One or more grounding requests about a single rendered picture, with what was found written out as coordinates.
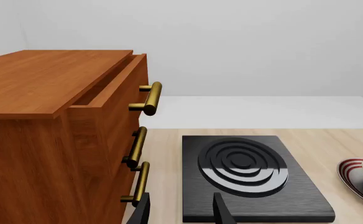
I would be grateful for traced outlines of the plate with red rings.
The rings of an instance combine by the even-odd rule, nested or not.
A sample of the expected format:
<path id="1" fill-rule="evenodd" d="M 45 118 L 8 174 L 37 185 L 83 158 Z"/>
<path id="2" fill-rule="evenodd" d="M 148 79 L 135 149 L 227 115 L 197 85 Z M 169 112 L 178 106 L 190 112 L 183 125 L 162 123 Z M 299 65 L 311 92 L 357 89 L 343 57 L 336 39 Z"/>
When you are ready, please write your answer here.
<path id="1" fill-rule="evenodd" d="M 363 199 L 363 158 L 349 158 L 337 165 L 339 178 L 356 195 Z"/>

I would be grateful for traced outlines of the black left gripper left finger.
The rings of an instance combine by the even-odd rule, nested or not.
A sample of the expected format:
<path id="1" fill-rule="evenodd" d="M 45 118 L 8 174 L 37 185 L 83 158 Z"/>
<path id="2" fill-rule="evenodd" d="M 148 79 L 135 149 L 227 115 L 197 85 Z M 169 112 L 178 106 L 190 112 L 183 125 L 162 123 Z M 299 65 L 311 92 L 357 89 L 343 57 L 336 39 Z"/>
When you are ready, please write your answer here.
<path id="1" fill-rule="evenodd" d="M 150 215 L 150 194 L 144 193 L 126 224 L 148 224 Z"/>

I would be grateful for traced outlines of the wooden drawer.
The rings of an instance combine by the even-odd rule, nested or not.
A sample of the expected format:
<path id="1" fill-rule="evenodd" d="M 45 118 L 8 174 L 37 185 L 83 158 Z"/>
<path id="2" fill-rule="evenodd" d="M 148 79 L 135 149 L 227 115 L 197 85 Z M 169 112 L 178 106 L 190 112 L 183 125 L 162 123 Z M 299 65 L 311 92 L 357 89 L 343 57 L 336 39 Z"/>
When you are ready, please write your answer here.
<path id="1" fill-rule="evenodd" d="M 140 100 L 139 85 L 148 83 L 147 56 L 130 55 L 67 109 L 76 151 L 82 164 L 116 164 L 127 154 L 137 130 L 138 113 L 129 104 Z"/>

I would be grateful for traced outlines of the wooden cabinet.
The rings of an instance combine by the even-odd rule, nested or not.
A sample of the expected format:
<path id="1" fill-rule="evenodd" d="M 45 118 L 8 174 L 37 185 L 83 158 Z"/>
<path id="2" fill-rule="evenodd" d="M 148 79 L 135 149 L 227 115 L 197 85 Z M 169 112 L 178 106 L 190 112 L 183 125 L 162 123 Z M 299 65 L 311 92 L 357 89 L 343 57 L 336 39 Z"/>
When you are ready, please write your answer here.
<path id="1" fill-rule="evenodd" d="M 120 199 L 131 194 L 136 173 L 122 159 L 82 164 L 67 109 L 130 55 L 22 50 L 0 56 L 0 224 L 122 223 Z"/>

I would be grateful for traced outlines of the flat black stove plate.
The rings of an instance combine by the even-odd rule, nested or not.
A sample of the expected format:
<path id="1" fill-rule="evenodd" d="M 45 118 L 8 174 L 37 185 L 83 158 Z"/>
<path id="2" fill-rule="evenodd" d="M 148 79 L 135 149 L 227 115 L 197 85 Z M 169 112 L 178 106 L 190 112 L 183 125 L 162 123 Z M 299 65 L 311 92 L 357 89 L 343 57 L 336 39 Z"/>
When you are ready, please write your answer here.
<path id="1" fill-rule="evenodd" d="M 331 223 L 336 214 L 276 136 L 183 136 L 183 221 L 214 222 L 220 194 L 238 223 Z"/>

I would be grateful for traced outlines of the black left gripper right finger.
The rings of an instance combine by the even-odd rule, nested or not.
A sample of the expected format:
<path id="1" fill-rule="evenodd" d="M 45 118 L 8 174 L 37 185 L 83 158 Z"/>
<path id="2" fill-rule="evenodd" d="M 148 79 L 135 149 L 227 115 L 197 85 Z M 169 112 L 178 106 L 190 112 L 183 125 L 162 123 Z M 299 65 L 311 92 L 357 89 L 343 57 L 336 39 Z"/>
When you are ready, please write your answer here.
<path id="1" fill-rule="evenodd" d="M 237 224 L 219 192 L 213 194 L 213 214 L 215 224 Z"/>

